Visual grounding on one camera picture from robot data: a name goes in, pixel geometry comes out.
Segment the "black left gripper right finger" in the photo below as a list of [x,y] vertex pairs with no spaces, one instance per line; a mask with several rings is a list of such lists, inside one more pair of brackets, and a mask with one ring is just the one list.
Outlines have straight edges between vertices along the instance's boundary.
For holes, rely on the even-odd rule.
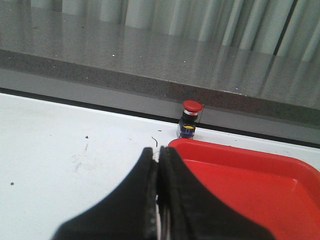
[[212,194],[173,147],[161,147],[158,206],[162,240],[273,240],[262,225]]

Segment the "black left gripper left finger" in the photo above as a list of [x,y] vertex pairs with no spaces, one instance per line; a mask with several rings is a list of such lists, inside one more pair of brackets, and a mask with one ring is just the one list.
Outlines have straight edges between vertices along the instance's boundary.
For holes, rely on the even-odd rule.
[[153,150],[143,149],[125,179],[103,200],[63,223],[54,240],[157,239],[158,164]]

